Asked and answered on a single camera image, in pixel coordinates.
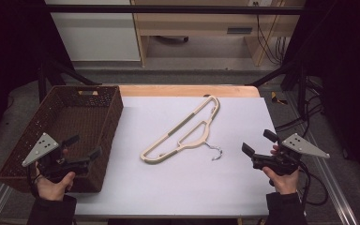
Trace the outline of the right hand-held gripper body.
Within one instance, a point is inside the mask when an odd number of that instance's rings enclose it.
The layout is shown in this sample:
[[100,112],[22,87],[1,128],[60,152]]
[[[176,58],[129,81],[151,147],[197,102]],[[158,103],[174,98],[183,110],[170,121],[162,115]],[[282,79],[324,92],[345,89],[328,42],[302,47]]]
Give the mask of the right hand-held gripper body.
[[277,142],[278,152],[272,156],[260,155],[255,152],[251,158],[254,169],[269,167],[278,175],[292,174],[301,165],[301,156],[330,158],[328,153],[308,142],[297,133]]

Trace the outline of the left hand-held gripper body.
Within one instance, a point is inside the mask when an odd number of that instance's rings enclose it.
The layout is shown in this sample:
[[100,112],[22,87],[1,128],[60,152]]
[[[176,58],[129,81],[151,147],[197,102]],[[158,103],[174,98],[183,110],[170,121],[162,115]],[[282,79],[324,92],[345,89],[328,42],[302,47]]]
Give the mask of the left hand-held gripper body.
[[39,174],[54,183],[61,181],[69,172],[78,175],[89,173],[89,157],[68,159],[65,157],[65,149],[68,147],[63,147],[62,142],[43,133],[23,160],[22,166],[28,167],[36,162]]

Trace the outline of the brown woven basket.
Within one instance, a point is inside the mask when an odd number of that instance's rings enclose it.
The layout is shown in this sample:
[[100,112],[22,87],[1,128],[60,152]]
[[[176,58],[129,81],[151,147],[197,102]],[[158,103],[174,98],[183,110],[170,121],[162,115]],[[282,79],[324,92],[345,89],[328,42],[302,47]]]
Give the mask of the brown woven basket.
[[43,133],[58,143],[79,135],[68,159],[89,158],[97,147],[102,154],[89,163],[89,173],[76,174],[72,190],[94,193],[102,189],[123,101],[117,86],[55,86],[44,98],[0,171],[0,182],[20,191],[30,190],[27,178],[36,175],[34,165],[23,167]]

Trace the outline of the beige hanger with grey pads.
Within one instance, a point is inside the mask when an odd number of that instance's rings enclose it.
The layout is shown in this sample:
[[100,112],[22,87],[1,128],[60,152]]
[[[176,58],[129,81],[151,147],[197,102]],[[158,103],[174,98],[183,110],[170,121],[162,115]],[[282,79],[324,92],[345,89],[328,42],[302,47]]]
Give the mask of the beige hanger with grey pads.
[[[167,141],[173,134],[179,131],[183,126],[185,126],[189,121],[191,121],[200,111],[202,111],[207,105],[213,104],[213,108],[210,111],[209,117],[205,120],[201,120],[196,126],[194,126],[191,130],[189,130],[182,138],[177,141],[176,147],[167,152],[161,153],[155,158],[150,158],[148,155],[152,153],[158,146]],[[222,156],[222,150],[219,147],[210,145],[207,140],[210,135],[211,124],[215,120],[218,112],[220,110],[220,102],[217,97],[212,95],[207,95],[205,101],[202,102],[198,107],[196,107],[189,115],[187,115],[184,119],[182,119],[177,125],[171,128],[169,131],[164,133],[159,139],[153,142],[150,146],[144,149],[140,153],[140,159],[147,164],[159,164],[165,161],[168,158],[175,156],[176,154],[188,150],[195,149],[203,144],[207,145],[210,149],[218,150],[218,156],[213,157],[213,160],[218,160]],[[194,131],[203,126],[202,135],[195,141],[184,143],[184,140],[188,138]]]

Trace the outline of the person's right hand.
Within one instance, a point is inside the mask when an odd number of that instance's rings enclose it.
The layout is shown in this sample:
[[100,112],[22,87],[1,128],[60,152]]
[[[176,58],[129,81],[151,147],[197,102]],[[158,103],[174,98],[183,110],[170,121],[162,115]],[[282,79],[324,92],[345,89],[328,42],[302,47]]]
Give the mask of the person's right hand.
[[263,167],[262,171],[273,182],[276,192],[281,195],[294,194],[297,192],[299,171],[292,174],[278,175],[269,167]]

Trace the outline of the person's left hand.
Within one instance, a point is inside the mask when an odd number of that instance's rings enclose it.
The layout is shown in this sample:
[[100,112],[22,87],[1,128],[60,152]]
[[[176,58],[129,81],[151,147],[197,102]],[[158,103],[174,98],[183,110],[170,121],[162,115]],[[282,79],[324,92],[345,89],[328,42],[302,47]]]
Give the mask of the person's left hand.
[[75,172],[69,172],[58,183],[53,183],[43,176],[39,177],[36,181],[38,196],[47,201],[63,201],[65,193],[73,186],[75,175]]

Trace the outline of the yellow and black tool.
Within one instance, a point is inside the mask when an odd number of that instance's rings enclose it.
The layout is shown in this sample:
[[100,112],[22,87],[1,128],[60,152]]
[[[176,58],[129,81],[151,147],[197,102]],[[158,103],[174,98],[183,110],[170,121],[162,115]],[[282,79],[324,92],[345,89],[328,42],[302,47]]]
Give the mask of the yellow and black tool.
[[288,105],[288,101],[284,99],[278,99],[276,92],[271,92],[271,100],[273,103]]

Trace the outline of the white table sheet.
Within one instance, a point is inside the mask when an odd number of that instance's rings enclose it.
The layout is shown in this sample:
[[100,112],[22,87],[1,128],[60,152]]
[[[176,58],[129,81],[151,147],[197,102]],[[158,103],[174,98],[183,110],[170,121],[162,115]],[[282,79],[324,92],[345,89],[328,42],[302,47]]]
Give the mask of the white table sheet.
[[272,191],[253,169],[244,143],[266,155],[272,128],[261,97],[223,97],[205,144],[157,165],[141,152],[189,115],[204,97],[124,97],[102,190],[78,195],[76,213],[99,218],[238,218],[265,216]]

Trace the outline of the wooden table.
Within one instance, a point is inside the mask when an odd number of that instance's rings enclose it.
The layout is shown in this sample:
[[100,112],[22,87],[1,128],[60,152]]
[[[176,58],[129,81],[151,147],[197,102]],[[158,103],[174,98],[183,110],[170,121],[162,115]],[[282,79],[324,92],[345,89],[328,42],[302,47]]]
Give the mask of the wooden table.
[[202,97],[213,95],[218,98],[259,98],[254,86],[244,85],[171,85],[140,84],[120,85],[123,97]]

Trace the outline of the black curtain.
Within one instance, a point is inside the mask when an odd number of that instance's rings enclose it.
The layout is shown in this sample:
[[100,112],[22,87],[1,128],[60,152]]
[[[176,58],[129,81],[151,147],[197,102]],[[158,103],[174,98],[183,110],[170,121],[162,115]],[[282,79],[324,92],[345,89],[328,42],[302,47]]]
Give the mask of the black curtain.
[[360,0],[306,0],[321,13],[303,15],[285,60],[310,38],[302,59],[308,76],[322,79],[322,103],[341,144],[360,163]]
[[0,0],[0,121],[8,94],[37,78],[44,56],[72,63],[46,0]]

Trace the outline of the white cabinet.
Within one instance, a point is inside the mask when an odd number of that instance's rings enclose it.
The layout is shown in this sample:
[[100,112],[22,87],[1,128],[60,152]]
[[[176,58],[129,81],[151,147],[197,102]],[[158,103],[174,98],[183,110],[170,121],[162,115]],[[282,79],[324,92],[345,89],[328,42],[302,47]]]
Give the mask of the white cabinet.
[[72,61],[139,61],[131,13],[52,13]]

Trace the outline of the light wooden desk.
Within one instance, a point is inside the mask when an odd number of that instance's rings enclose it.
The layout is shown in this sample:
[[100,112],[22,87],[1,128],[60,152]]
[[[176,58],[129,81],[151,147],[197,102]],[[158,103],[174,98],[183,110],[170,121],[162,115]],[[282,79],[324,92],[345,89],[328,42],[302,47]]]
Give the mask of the light wooden desk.
[[[133,6],[216,6],[216,7],[303,7],[307,0],[129,0]],[[260,66],[273,50],[273,38],[291,38],[298,23],[297,15],[242,14],[154,14],[133,15],[139,49],[146,57],[148,39],[162,37],[242,37],[255,66]]]

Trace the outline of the black frame stand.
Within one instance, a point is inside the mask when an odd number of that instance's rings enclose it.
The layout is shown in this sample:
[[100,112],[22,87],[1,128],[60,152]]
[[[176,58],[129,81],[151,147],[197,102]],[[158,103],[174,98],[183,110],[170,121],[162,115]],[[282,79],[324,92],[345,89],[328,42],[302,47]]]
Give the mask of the black frame stand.
[[247,83],[247,86],[260,87],[261,85],[273,80],[279,75],[284,75],[280,87],[284,91],[290,91],[297,86],[297,111],[303,118],[307,118],[306,107],[306,89],[307,89],[307,74],[303,62],[293,59],[288,63],[280,66],[274,71],[268,73],[264,77],[255,82]]
[[97,82],[85,78],[74,69],[66,67],[55,60],[47,59],[41,63],[37,72],[39,101],[42,101],[47,96],[47,83],[50,83],[52,86],[66,85],[66,82],[62,77],[63,74],[66,74],[85,85],[98,85]]

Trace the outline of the black horizontal frame bar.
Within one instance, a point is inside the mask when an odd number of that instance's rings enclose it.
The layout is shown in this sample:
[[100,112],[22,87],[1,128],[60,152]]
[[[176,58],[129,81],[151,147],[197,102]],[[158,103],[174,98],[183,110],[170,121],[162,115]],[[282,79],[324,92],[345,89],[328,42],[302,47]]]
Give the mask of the black horizontal frame bar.
[[46,5],[50,12],[64,13],[179,13],[179,14],[260,14],[301,15],[304,7],[216,7],[216,6],[123,6],[123,5]]

